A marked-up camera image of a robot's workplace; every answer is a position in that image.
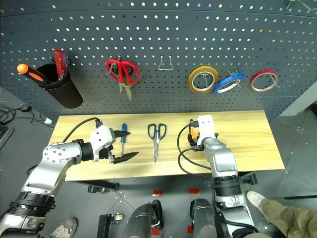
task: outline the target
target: blue tape roll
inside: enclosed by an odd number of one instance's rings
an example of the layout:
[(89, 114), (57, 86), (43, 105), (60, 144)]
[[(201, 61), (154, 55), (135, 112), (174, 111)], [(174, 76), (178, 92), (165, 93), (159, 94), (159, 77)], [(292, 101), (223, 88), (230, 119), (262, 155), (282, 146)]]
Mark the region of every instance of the blue tape roll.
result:
[(212, 93), (220, 94), (229, 91), (230, 89), (237, 86), (240, 82), (242, 82), (245, 78), (244, 73), (237, 73), (231, 75), (230, 77), (225, 78), (221, 82), (219, 82), (213, 89)]

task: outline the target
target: wooden table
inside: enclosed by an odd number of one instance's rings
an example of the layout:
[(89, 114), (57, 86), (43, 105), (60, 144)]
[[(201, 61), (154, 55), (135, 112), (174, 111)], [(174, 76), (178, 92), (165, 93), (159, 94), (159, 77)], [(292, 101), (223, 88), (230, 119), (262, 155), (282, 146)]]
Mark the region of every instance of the wooden table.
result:
[[(215, 130), (219, 133), (218, 139), (233, 151), (240, 172), (284, 169), (264, 111), (60, 116), (50, 143), (62, 141), (75, 125), (91, 117), (102, 119), (103, 123), (113, 130), (121, 130), (122, 123), (127, 123), (131, 135), (126, 137), (124, 153), (139, 152), (137, 156), (115, 165), (110, 164), (108, 160), (100, 160), (97, 163), (82, 162), (67, 171), (66, 180), (180, 175), (184, 173), (177, 163), (176, 138), (190, 119), (197, 120), (200, 115), (213, 116)], [(153, 142), (147, 134), (147, 126), (151, 123), (167, 125), (166, 136), (159, 143), (156, 164), (153, 160)], [(74, 139), (84, 139), (88, 142), (90, 133), (95, 129), (94, 120), (87, 122), (70, 136), (68, 142)], [(180, 139), (182, 149), (190, 147), (187, 133), (188, 130), (185, 130)], [(120, 156), (120, 138), (113, 147), (112, 153)], [(189, 151), (187, 156), (195, 162), (210, 166), (202, 152)], [(184, 159), (182, 164), (192, 173), (209, 172)]]

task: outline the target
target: pegboard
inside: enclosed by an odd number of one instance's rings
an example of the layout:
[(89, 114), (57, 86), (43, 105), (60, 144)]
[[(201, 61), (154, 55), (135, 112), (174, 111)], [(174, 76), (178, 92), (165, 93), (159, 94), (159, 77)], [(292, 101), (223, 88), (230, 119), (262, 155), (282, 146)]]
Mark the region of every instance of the pegboard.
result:
[[(1, 85), (53, 120), (68, 114), (262, 109), (273, 120), (317, 80), (317, 12), (299, 2), (286, 6), (284, 0), (3, 0)], [(71, 57), (69, 71), (84, 99), (76, 109), (62, 107), (16, 71), (22, 62), (51, 63), (58, 48)], [(132, 102), (105, 72), (109, 55), (140, 69)], [(171, 55), (173, 71), (158, 70), (160, 55), (166, 67)], [(188, 76), (201, 65), (214, 67), (220, 80), (235, 69), (246, 79), (222, 95), (196, 94)], [(263, 69), (278, 73), (280, 88), (251, 90), (252, 76)]]

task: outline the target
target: khaki pants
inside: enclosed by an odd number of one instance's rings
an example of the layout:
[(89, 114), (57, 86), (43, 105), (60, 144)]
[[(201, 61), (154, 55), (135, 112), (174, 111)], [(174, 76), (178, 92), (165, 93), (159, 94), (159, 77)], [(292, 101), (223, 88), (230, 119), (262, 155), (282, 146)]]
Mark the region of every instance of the khaki pants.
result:
[(259, 211), (288, 238), (317, 238), (317, 210), (287, 207), (264, 199)]

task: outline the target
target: black cup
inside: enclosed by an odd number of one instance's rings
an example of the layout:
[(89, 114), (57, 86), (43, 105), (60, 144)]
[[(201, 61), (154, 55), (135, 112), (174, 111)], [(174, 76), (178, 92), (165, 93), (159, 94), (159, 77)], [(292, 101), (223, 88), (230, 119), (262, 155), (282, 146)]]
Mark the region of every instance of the black cup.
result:
[(71, 80), (69, 71), (61, 80), (57, 80), (58, 74), (54, 63), (44, 64), (36, 70), (54, 82), (38, 84), (38, 86), (51, 94), (62, 106), (72, 109), (83, 103), (83, 98)]

